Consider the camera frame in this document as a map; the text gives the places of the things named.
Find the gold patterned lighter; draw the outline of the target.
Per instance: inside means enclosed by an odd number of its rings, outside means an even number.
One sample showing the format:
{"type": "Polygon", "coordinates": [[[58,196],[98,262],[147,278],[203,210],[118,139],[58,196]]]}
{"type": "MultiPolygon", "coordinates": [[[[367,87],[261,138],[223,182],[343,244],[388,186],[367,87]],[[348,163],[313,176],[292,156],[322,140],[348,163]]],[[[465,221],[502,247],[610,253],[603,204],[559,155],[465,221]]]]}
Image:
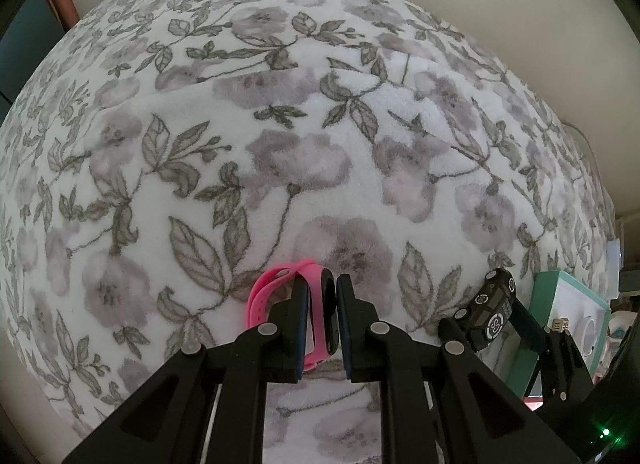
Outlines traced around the gold patterned lighter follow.
{"type": "Polygon", "coordinates": [[[567,318],[556,318],[552,321],[551,330],[553,332],[568,332],[570,331],[570,320],[567,318]]]}

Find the floral fleece blanket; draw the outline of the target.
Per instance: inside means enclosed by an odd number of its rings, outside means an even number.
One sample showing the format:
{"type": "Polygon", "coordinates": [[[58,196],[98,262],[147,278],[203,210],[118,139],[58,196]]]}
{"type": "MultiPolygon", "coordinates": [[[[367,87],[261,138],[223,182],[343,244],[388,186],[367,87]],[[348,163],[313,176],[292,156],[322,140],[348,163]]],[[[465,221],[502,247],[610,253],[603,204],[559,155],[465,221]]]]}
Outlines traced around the floral fleece blanket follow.
{"type": "Polygon", "coordinates": [[[604,295],[613,235],[547,102],[405,0],[104,0],[1,128],[1,316],[80,437],[275,265],[431,342],[490,269],[604,295]]]}

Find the white power strip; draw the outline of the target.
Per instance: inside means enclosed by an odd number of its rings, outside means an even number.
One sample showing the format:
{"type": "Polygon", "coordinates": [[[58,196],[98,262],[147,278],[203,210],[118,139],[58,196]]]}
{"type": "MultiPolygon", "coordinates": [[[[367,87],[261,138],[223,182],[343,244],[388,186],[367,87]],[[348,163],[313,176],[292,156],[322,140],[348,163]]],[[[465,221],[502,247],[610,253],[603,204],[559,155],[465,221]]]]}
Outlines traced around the white power strip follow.
{"type": "Polygon", "coordinates": [[[608,241],[608,269],[613,273],[619,273],[622,267],[623,254],[620,239],[608,241]]]}

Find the teal cardboard tray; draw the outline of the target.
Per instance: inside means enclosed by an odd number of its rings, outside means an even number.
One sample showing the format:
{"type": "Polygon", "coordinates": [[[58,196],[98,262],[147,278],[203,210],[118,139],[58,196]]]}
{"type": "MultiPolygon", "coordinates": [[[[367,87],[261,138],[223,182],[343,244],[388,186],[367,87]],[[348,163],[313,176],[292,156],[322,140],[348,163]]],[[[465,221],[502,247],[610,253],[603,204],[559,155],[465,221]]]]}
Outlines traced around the teal cardboard tray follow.
{"type": "MultiPolygon", "coordinates": [[[[582,282],[565,271],[543,271],[537,273],[534,280],[520,282],[516,288],[516,296],[544,328],[551,328],[556,318],[570,320],[570,334],[574,339],[575,328],[580,319],[593,316],[597,323],[597,342],[593,354],[584,359],[591,375],[599,366],[611,308],[602,297],[588,289],[582,282]]],[[[501,377],[512,392],[524,397],[529,392],[541,394],[541,379],[535,375],[538,356],[525,346],[521,336],[508,325],[500,334],[500,348],[495,366],[498,377],[501,377]]]]}

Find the pink smart watch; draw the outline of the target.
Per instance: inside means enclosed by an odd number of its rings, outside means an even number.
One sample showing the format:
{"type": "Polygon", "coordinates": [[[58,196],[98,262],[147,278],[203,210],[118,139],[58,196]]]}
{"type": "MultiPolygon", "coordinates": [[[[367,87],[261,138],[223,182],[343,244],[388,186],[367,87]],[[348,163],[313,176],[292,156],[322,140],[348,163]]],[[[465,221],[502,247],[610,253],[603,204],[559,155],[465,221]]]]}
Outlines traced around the pink smart watch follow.
{"type": "Polygon", "coordinates": [[[335,354],[338,347],[338,320],[334,276],[313,259],[273,266],[258,277],[250,289],[245,307],[245,326],[254,328],[268,319],[274,304],[290,297],[296,277],[309,292],[308,337],[304,371],[311,371],[335,354]]]}

